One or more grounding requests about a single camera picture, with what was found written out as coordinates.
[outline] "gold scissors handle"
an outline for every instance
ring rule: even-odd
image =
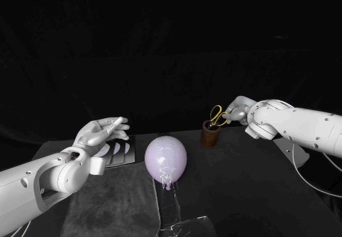
[[[219,108],[219,112],[218,112],[216,115],[212,117],[212,111],[213,111],[215,107]],[[222,107],[221,107],[221,105],[213,106],[212,111],[211,111],[211,122],[212,122],[212,124],[213,124],[215,126],[222,126],[222,125],[226,123],[228,119],[226,119],[225,122],[222,122],[219,125],[216,125],[216,122],[218,122],[218,120],[219,120],[219,117],[221,117],[223,114],[228,114],[228,113],[226,113],[226,112],[222,112]]]

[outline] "inflated balloon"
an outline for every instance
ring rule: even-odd
[[[163,136],[156,138],[144,153],[144,163],[151,177],[166,185],[177,181],[186,166],[186,150],[180,141]]]

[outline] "brown cup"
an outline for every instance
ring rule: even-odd
[[[221,126],[212,126],[211,130],[208,129],[209,122],[209,120],[203,121],[200,135],[200,143],[206,148],[215,146],[221,131]]]

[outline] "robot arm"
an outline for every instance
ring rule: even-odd
[[[239,103],[228,107],[231,114],[223,118],[241,120],[234,113],[241,113],[244,108],[245,132],[254,139],[271,140],[280,133],[300,146],[342,158],[342,116],[294,108],[280,100],[264,100],[251,105],[244,103],[251,101],[245,97],[236,99]]]
[[[88,175],[102,175],[105,159],[94,157],[105,141],[128,137],[127,119],[91,121],[72,147],[0,172],[0,237],[11,233],[84,186]]]

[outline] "black backdrop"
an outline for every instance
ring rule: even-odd
[[[200,129],[212,106],[238,95],[342,115],[337,17],[264,9],[1,6],[0,169],[95,119],[127,117],[128,134]]]

